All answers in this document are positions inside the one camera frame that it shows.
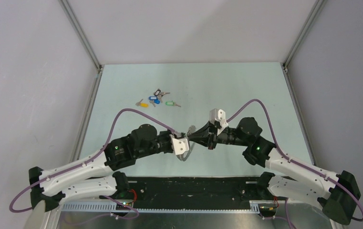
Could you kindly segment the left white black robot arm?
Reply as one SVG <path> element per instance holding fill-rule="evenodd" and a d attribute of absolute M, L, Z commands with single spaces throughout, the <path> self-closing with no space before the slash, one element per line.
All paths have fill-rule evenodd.
<path fill-rule="evenodd" d="M 149 124 L 141 125 L 125 137 L 111 141 L 103 151 L 96 151 L 65 166 L 43 170 L 29 170 L 31 207 L 44 201 L 45 211 L 67 202 L 97 196 L 125 198 L 130 186 L 121 168 L 132 166 L 137 159 L 158 154 L 176 156 L 190 150 L 186 136 L 178 138 L 171 131 L 157 132 Z"/>

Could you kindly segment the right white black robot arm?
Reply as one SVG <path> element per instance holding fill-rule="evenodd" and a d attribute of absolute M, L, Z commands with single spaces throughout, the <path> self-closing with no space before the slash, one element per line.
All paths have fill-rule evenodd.
<path fill-rule="evenodd" d="M 301 162 L 279 151 L 275 143 L 260 135 L 261 132 L 257 121 L 246 117 L 236 128 L 220 130 L 219 122 L 214 121 L 187 136 L 208 149 L 218 144 L 244 146 L 242 154 L 249 164 L 289 177 L 264 172 L 256 184 L 256 193 L 261 199 L 275 196 L 298 200 L 320 209 L 337 223 L 349 225 L 361 197 L 355 176 L 345 170 L 338 174 Z"/>

